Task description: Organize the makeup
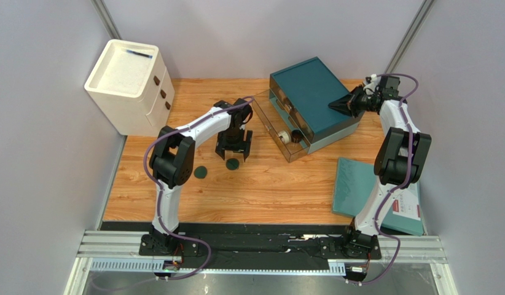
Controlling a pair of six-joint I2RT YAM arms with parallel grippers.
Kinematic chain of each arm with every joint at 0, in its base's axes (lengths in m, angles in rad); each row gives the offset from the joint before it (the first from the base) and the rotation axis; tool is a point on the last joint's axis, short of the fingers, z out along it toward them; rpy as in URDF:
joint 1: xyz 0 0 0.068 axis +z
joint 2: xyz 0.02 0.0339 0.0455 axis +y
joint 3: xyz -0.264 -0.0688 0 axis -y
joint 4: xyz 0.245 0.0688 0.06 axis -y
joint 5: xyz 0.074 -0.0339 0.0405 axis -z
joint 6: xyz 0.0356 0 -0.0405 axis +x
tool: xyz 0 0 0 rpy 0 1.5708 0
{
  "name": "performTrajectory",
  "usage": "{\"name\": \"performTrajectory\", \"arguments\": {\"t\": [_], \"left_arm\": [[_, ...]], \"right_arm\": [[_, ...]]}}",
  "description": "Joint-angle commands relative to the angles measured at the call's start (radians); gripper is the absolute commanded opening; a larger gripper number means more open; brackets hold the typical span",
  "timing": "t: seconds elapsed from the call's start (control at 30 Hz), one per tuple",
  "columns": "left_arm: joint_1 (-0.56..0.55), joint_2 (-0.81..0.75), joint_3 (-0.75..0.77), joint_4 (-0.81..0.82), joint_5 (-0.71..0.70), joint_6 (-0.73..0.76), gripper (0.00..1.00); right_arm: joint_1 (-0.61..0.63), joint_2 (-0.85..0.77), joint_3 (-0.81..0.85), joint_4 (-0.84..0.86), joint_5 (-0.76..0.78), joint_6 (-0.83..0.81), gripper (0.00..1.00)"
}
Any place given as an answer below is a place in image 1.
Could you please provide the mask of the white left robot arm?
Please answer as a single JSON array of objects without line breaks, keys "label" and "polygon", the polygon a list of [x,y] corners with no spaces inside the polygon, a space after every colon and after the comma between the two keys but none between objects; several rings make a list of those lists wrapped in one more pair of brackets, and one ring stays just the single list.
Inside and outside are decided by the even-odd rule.
[{"label": "white left robot arm", "polygon": [[178,127],[163,127],[157,139],[144,153],[144,171],[156,186],[155,216],[148,234],[141,238],[142,256],[171,256],[183,241],[195,246],[197,238],[179,235],[179,201],[185,183],[194,172],[195,151],[208,139],[216,137],[215,152],[225,159],[227,151],[242,154],[251,151],[252,131],[246,124],[252,119],[254,98],[239,98],[233,104],[218,101],[203,116]]}]

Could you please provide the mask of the dark green round disc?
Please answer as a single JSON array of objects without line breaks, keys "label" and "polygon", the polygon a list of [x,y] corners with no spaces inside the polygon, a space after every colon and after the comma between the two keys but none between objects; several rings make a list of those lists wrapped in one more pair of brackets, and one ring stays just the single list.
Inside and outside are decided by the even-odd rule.
[{"label": "dark green round disc", "polygon": [[198,166],[194,170],[194,176],[197,179],[205,179],[207,177],[207,175],[208,175],[208,169],[203,165]]}]

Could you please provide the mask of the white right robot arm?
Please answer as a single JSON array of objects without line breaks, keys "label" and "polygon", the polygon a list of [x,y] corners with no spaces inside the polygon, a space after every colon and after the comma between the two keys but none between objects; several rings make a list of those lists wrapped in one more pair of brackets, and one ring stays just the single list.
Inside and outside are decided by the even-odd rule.
[{"label": "white right robot arm", "polygon": [[341,249],[348,258],[372,257],[381,234],[381,222],[398,193],[420,179],[432,143],[431,136],[419,131],[410,118],[407,99],[412,93],[399,95],[403,77],[418,88],[418,80],[406,74],[373,74],[365,83],[328,104],[329,108],[353,118],[363,112],[375,112],[386,133],[374,163],[375,186],[343,235]]}]

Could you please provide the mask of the transparent drawer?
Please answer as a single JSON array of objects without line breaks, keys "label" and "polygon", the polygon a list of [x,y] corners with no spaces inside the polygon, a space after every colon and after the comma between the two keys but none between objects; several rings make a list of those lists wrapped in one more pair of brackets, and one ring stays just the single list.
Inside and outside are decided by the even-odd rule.
[{"label": "transparent drawer", "polygon": [[287,162],[291,163],[308,155],[310,143],[306,137],[303,136],[302,141],[296,144],[283,144],[278,139],[277,133],[282,130],[291,134],[292,130],[300,129],[271,90],[254,95],[252,107]]}]

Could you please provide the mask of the dark brown small jar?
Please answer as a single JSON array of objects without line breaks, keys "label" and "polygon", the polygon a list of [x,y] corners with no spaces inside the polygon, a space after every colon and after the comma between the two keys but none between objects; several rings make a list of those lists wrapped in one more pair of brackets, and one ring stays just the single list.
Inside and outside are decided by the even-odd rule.
[{"label": "dark brown small jar", "polygon": [[292,130],[291,131],[291,142],[299,143],[302,141],[303,133],[300,130]]}]

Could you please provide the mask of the black-lid powder jar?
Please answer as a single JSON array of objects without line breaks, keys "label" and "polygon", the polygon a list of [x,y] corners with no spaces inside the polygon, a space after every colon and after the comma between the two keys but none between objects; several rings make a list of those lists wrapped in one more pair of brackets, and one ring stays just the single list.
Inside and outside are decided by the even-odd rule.
[{"label": "black-lid powder jar", "polygon": [[283,144],[288,144],[291,142],[291,135],[286,130],[278,132],[277,137]]}]

